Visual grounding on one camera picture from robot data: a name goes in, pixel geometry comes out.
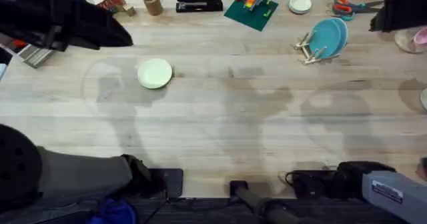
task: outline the pencil holder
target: pencil holder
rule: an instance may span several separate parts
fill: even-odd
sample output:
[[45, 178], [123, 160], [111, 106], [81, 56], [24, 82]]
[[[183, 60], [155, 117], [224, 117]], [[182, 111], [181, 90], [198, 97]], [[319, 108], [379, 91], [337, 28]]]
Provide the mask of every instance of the pencil holder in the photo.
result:
[[156, 16], [163, 12], [160, 0], [144, 0], [144, 3], [150, 15]]

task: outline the small white bowl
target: small white bowl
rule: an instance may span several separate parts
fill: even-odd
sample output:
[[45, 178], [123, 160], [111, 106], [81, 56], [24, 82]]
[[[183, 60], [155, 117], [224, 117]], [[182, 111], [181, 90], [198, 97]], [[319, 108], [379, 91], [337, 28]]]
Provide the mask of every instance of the small white bowl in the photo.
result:
[[150, 59], [138, 69], [138, 81], [148, 89], [163, 87], [172, 78], [172, 66], [163, 59]]
[[305, 14], [312, 8], [310, 0], [290, 0], [289, 9], [295, 14]]

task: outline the label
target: label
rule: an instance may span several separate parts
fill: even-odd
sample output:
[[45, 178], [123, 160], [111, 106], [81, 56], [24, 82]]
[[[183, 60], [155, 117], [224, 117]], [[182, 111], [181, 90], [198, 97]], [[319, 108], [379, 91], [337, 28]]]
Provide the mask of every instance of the label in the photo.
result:
[[403, 192], [378, 181], [372, 181], [372, 190], [399, 204], [403, 203]]

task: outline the red scissors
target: red scissors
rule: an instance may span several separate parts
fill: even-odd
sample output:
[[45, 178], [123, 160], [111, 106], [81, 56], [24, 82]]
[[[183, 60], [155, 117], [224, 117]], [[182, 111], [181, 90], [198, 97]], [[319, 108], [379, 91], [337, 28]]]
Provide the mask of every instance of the red scissors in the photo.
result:
[[353, 4], [347, 0], [334, 0], [332, 11], [335, 15], [340, 16], [345, 21], [351, 21], [356, 13], [376, 13], [379, 8], [372, 8], [372, 6], [379, 5], [384, 1], [373, 1], [363, 4]]

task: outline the toy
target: toy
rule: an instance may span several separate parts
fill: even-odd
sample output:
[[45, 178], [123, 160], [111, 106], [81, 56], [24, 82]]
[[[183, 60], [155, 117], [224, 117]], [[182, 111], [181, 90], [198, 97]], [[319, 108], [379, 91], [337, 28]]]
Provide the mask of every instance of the toy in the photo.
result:
[[277, 7], [270, 0], [234, 0], [225, 16], [262, 31]]
[[136, 14], [135, 8], [126, 4], [126, 0], [94, 0], [93, 3], [98, 7], [111, 11], [113, 14], [126, 12], [130, 17]]

